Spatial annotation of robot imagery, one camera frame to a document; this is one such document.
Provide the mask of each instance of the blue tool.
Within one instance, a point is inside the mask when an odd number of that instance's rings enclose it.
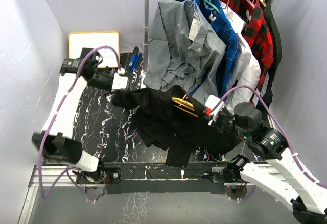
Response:
[[[128,64],[128,69],[133,71],[138,63],[139,57],[141,56],[141,53],[138,53],[138,47],[135,47],[131,56],[131,59]]]

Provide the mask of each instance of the black garment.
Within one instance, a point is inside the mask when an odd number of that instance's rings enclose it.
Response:
[[[192,97],[189,96],[188,102],[193,104],[199,118],[174,107],[171,98],[183,98],[185,94],[175,85],[166,92],[150,88],[120,91],[112,99],[114,105],[129,110],[140,106],[133,115],[137,131],[147,147],[168,149],[166,165],[169,166],[187,166],[195,146],[225,154],[240,142],[233,134],[219,133],[210,127],[204,118],[205,107]]]
[[[264,102],[267,104],[267,106],[269,107],[269,105],[271,104],[271,101],[272,101],[272,91],[271,91],[272,82],[274,81],[277,68],[282,59],[282,43],[281,43],[281,35],[279,33],[276,21],[272,15],[271,0],[266,0],[266,7],[264,7],[262,4],[260,4],[260,5],[264,11],[264,18],[267,22],[267,26],[268,26],[270,34],[271,34],[273,48],[274,48],[274,54],[273,54],[274,61],[268,70],[269,81],[267,84],[266,93],[264,94],[264,96],[262,98],[264,100]],[[256,108],[262,112],[263,118],[267,118],[267,111],[263,107],[263,105],[261,104],[260,101],[258,101]]]

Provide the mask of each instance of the red plaid shirt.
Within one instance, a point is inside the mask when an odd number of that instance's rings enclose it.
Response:
[[[249,44],[254,57],[259,61],[261,75],[257,89],[261,92],[268,69],[273,62],[274,50],[271,35],[264,19],[264,13],[260,7],[259,0],[256,0],[254,5],[255,8],[246,0],[230,0],[228,7],[247,23],[247,28],[243,30],[242,35]]]

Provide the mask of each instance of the white shirt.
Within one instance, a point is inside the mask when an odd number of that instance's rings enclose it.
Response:
[[[260,79],[260,65],[257,59],[253,56],[249,44],[243,38],[241,31],[244,27],[245,22],[230,8],[227,13],[227,9],[224,9],[226,4],[220,2],[224,10],[225,16],[229,20],[233,27],[238,40],[238,56],[234,63],[234,68],[229,76],[229,82],[227,84],[227,90],[230,90],[235,81],[237,85],[248,85],[253,89],[256,89]],[[236,104],[241,102],[249,102],[252,97],[252,92],[246,88],[240,88],[235,90],[227,99],[227,109],[230,113],[234,114],[234,107]]]

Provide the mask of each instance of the teal hanger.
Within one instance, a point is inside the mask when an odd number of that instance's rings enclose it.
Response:
[[[204,6],[208,9],[208,10],[216,10],[219,14],[220,14],[220,10],[213,4],[211,3],[211,0],[203,0],[204,2]]]

